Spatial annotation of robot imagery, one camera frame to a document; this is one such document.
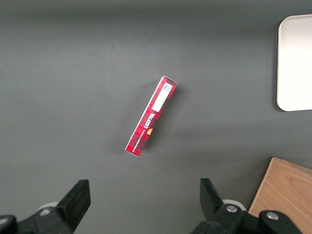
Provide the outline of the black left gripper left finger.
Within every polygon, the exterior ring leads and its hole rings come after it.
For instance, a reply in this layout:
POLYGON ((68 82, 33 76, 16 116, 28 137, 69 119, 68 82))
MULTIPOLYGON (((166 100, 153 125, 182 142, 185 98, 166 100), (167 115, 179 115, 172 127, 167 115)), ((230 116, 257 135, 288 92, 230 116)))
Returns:
POLYGON ((39 209, 17 221, 12 214, 0 216, 2 234, 73 234, 91 204, 89 180, 79 180, 56 206, 39 209))

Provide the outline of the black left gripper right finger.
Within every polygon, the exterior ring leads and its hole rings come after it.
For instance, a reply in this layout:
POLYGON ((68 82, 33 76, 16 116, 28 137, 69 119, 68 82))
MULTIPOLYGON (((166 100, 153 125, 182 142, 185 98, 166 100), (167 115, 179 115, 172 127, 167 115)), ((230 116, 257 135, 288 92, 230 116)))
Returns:
POLYGON ((195 227, 194 234, 302 233, 284 213, 263 210, 255 217, 233 203, 224 203, 208 178, 200 180, 200 205, 205 221, 195 227))

